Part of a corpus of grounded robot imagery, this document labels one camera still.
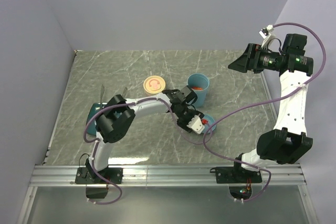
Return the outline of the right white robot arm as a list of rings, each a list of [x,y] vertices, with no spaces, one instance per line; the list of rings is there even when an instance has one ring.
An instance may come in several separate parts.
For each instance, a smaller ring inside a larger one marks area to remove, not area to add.
[[[232,177],[245,181],[250,171],[273,164],[294,164],[312,148],[313,139],[307,136],[305,108],[308,86],[313,74],[313,59],[305,56],[307,37],[287,34],[280,42],[279,52],[268,46],[276,40],[271,32],[262,31],[261,45],[248,44],[244,53],[229,64],[229,69],[246,73],[272,70],[279,73],[281,97],[274,128],[262,134],[257,147],[241,157],[242,164],[232,168]]]

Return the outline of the beige round lid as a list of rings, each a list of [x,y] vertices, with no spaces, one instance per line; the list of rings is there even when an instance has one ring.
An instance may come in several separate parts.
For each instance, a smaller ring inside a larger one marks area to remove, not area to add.
[[[160,88],[166,88],[165,80],[160,76],[149,76],[144,80],[143,88],[149,88],[157,90]]]

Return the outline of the red shrimp piece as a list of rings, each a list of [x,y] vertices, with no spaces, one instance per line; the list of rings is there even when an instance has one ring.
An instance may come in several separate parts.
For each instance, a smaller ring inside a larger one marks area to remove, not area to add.
[[[201,87],[191,87],[191,89],[194,91],[204,91],[204,89]]]

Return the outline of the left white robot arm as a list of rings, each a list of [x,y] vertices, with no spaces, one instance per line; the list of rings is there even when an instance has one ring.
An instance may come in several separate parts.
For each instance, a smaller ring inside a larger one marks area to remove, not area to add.
[[[152,114],[170,113],[179,128],[189,133],[201,134],[205,128],[202,124],[204,114],[190,108],[195,101],[196,93],[189,86],[185,86],[182,90],[164,90],[140,99],[125,99],[118,94],[104,103],[87,121],[83,134],[85,142],[95,144],[88,159],[89,179],[94,183],[104,181],[112,144],[125,137],[135,119]]]

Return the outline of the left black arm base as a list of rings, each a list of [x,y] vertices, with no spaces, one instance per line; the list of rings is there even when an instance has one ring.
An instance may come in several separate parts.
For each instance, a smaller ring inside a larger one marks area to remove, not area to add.
[[[110,182],[119,185],[122,182],[123,169],[120,167],[105,168],[98,171],[98,174]],[[90,164],[77,169],[75,184],[86,185],[86,196],[89,199],[105,199],[109,191],[109,183],[100,178],[93,171]]]

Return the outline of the metal serving tongs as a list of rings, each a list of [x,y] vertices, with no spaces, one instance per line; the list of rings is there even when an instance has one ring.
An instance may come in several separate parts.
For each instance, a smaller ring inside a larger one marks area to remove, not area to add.
[[[100,90],[100,109],[102,110],[103,108],[103,96],[104,96],[104,91],[105,91],[105,87],[104,85],[102,84],[101,85],[101,90]],[[125,87],[124,90],[123,90],[123,93],[122,93],[122,96],[125,97],[126,94],[128,92],[128,88]]]

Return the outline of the blue round lid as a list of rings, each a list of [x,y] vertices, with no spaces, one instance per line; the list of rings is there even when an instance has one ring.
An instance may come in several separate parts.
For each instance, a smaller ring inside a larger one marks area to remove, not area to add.
[[[205,134],[208,127],[215,123],[215,119],[210,116],[209,114],[204,114],[204,117],[201,119],[202,124],[204,125],[204,129],[202,130],[202,133]]]

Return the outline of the blue tall cup container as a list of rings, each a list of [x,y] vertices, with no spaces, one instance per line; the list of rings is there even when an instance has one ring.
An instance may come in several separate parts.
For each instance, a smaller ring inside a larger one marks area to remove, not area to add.
[[[193,102],[193,105],[195,107],[203,106],[210,85],[208,77],[202,73],[194,73],[189,76],[187,85],[197,95],[197,100]]]

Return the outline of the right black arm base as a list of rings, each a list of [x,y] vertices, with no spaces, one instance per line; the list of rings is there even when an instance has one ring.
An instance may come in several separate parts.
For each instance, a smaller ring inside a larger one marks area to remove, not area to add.
[[[248,200],[253,190],[252,184],[261,183],[260,172],[235,167],[214,167],[209,171],[215,174],[217,184],[229,184],[229,193],[235,200]]]

